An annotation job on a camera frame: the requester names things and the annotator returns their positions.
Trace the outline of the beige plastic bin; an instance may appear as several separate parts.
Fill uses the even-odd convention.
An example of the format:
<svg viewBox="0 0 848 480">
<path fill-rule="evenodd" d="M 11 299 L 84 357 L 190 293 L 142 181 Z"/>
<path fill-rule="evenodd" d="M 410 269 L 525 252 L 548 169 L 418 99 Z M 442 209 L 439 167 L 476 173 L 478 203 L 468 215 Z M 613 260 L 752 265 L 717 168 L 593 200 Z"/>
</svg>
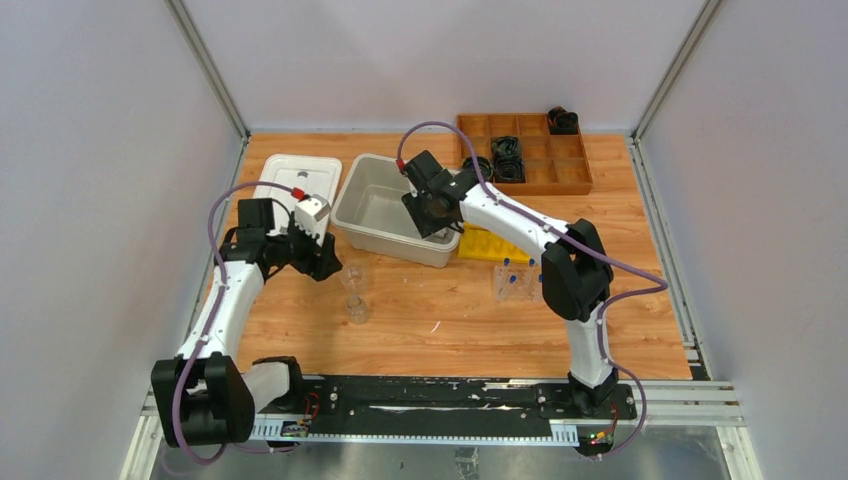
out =
<svg viewBox="0 0 848 480">
<path fill-rule="evenodd" d="M 409 183 L 392 158 L 361 154 L 335 200 L 331 222 L 355 249 L 443 268 L 460 235 L 447 230 L 421 237 L 402 203 L 409 192 Z"/>
</svg>

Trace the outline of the white plastic lid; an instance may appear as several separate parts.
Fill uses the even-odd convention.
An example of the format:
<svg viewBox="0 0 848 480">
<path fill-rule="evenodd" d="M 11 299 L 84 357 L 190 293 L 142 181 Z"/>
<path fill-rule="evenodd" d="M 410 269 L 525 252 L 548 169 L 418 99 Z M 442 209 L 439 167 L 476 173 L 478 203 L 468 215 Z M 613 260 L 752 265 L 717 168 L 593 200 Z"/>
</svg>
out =
<svg viewBox="0 0 848 480">
<path fill-rule="evenodd" d="M 336 158 L 274 154 L 266 160 L 259 181 L 299 188 L 309 195 L 327 200 L 332 207 L 342 169 L 342 162 Z M 278 188 L 256 186 L 252 198 L 273 198 L 282 202 L 292 213 L 294 211 L 295 199 Z M 276 202 L 273 205 L 277 228 L 286 226 L 286 212 Z"/>
</svg>

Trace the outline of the small glass flask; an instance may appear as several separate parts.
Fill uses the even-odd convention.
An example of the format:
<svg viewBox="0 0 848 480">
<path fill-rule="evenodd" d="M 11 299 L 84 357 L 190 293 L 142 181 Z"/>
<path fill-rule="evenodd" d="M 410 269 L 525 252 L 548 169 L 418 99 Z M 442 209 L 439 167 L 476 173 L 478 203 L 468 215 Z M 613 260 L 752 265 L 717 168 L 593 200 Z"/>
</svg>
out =
<svg viewBox="0 0 848 480">
<path fill-rule="evenodd" d="M 361 325 L 367 322 L 369 309 L 362 296 L 350 295 L 345 301 L 345 308 L 353 324 Z"/>
</svg>

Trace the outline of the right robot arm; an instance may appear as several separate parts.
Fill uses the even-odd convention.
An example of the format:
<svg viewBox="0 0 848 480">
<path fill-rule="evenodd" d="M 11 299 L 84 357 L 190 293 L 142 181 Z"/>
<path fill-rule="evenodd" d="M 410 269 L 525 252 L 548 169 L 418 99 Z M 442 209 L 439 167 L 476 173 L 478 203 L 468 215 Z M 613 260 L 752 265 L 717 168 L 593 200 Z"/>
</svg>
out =
<svg viewBox="0 0 848 480">
<path fill-rule="evenodd" d="M 566 325 L 572 406 L 589 418 L 607 409 L 619 380 L 605 338 L 604 308 L 613 272 L 602 259 L 595 226 L 584 219 L 568 223 L 547 217 L 470 170 L 451 172 L 428 151 L 396 165 L 411 186 L 402 203 L 421 236 L 468 222 L 506 240 L 540 265 L 542 298 Z"/>
</svg>

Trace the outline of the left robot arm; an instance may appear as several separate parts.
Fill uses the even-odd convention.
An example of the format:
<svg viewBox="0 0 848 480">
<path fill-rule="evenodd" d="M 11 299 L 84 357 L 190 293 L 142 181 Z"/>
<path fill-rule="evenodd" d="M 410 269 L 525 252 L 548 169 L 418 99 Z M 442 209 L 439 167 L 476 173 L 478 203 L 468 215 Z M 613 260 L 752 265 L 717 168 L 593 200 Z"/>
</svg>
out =
<svg viewBox="0 0 848 480">
<path fill-rule="evenodd" d="M 293 413 L 305 403 L 294 357 L 262 358 L 246 372 L 235 362 L 249 311 L 270 278 L 291 267 L 320 282 L 342 268 L 326 231 L 328 201 L 305 195 L 284 208 L 283 222 L 275 216 L 279 204 L 239 201 L 238 223 L 224 236 L 198 321 L 175 356 L 152 369 L 158 414 L 173 448 L 245 442 L 262 409 L 273 404 Z"/>
</svg>

